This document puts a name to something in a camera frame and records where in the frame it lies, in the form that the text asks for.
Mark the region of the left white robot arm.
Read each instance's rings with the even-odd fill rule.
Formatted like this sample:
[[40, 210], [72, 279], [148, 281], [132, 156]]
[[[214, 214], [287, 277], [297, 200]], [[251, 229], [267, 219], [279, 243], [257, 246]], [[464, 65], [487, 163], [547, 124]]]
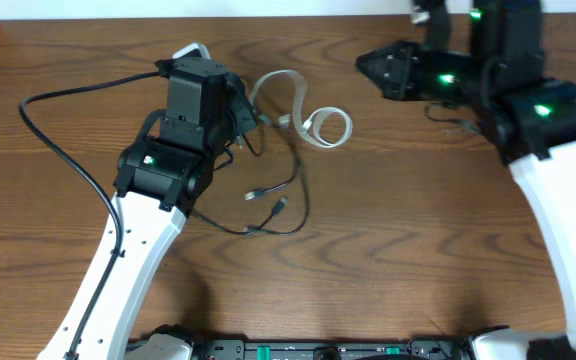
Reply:
[[157, 62], [167, 106], [120, 155], [99, 247], [42, 359], [120, 359], [154, 274], [228, 143], [256, 126], [239, 77], [209, 58]]

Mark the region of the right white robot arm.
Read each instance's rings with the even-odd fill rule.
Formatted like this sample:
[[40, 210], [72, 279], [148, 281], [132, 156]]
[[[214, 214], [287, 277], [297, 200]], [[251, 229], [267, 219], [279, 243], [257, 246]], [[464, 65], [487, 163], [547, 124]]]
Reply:
[[537, 220], [559, 285], [563, 334], [508, 327], [467, 336], [457, 359], [576, 359], [576, 85], [545, 73], [538, 0], [477, 1], [470, 50], [448, 48], [441, 1], [421, 1], [423, 42], [398, 41], [361, 55], [360, 73], [390, 100], [465, 106], [498, 151]]

